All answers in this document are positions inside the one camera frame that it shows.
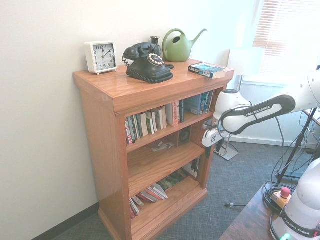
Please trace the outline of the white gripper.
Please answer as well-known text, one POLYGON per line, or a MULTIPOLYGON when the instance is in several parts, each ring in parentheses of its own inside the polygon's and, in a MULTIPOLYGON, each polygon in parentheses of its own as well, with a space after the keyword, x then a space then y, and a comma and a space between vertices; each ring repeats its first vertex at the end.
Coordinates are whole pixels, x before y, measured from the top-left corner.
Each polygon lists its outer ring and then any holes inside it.
POLYGON ((227 132, 225 130, 218 130, 217 128, 208 129, 203 135, 202 145, 205 146, 205 157, 210 158, 211 155, 211 146, 215 143, 215 151, 219 152, 222 147, 222 139, 227 137, 227 132))

